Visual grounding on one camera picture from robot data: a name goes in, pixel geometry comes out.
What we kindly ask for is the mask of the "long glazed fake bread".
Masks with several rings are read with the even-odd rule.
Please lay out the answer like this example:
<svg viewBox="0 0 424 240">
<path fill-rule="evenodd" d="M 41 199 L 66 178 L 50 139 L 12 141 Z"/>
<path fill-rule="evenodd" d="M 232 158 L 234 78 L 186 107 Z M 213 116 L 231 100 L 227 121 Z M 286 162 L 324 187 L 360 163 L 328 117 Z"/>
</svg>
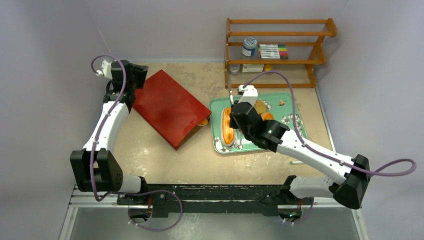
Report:
<svg viewBox="0 0 424 240">
<path fill-rule="evenodd" d="M 236 133 L 233 128 L 230 127 L 230 113 L 231 108 L 225 107 L 221 112 L 220 119 L 220 138 L 221 143 L 225 147 L 231 146 L 236 138 Z"/>
</svg>

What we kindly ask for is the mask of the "brown crusty fake bread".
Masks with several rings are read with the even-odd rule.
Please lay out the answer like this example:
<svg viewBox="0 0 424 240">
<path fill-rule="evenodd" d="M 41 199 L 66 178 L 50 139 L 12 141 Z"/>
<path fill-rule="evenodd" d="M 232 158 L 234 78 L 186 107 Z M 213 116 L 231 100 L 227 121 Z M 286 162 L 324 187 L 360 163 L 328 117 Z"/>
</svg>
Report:
<svg viewBox="0 0 424 240">
<path fill-rule="evenodd" d="M 265 103 L 263 103 L 260 99 L 257 99 L 255 101 L 253 107 L 259 115 L 267 112 L 267 110 L 268 110 L 267 105 Z"/>
</svg>

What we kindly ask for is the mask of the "red paper bag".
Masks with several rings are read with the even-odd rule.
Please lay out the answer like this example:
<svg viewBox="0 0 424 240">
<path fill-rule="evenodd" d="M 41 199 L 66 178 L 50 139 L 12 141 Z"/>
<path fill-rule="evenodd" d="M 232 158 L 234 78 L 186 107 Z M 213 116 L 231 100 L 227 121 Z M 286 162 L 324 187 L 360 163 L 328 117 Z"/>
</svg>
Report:
<svg viewBox="0 0 424 240">
<path fill-rule="evenodd" d="M 164 70 L 135 91 L 132 108 L 175 150 L 212 113 Z"/>
</svg>

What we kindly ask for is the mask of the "round pale fake bun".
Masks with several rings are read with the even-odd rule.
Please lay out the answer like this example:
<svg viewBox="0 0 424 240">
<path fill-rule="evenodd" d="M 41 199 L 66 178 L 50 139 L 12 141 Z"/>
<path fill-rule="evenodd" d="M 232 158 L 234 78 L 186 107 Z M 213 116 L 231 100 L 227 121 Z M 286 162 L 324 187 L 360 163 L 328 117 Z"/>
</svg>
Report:
<svg viewBox="0 0 424 240">
<path fill-rule="evenodd" d="M 273 116 L 273 114 L 272 113 L 270 113 L 270 112 L 264 112 L 264 113 L 262 113 L 261 115 L 261 118 L 265 121 L 265 120 L 274 120 L 275 118 L 274 118 L 274 116 Z"/>
</svg>

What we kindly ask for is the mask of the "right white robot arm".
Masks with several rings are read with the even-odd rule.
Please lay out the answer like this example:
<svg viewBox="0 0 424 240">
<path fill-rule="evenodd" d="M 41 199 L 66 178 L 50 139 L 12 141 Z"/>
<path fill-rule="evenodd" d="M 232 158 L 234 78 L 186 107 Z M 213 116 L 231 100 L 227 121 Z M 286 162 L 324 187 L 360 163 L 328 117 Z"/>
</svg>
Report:
<svg viewBox="0 0 424 240">
<path fill-rule="evenodd" d="M 352 158 L 338 154 L 303 137 L 276 120 L 263 120 L 248 102 L 231 107 L 230 123 L 257 147 L 292 158 L 318 170 L 321 177 L 290 175 L 280 189 L 282 200 L 288 204 L 304 198 L 331 198 L 339 204 L 360 209 L 370 175 L 369 160 L 358 154 Z"/>
</svg>

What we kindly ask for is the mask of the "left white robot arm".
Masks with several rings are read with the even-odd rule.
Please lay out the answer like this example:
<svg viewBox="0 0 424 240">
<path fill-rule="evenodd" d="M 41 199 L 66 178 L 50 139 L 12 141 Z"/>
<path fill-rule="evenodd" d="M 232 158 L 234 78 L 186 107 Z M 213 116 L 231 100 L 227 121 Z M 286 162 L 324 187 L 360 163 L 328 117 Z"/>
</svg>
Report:
<svg viewBox="0 0 424 240">
<path fill-rule="evenodd" d="M 97 76 L 108 79 L 101 115 L 89 140 L 70 155 L 81 192 L 129 193 L 138 205 L 148 201 L 149 191 L 143 187 L 145 179 L 124 174 L 113 155 L 121 127 L 135 102 L 136 90 L 143 88 L 148 69 L 127 60 L 103 59 L 100 69 L 95 70 Z"/>
</svg>

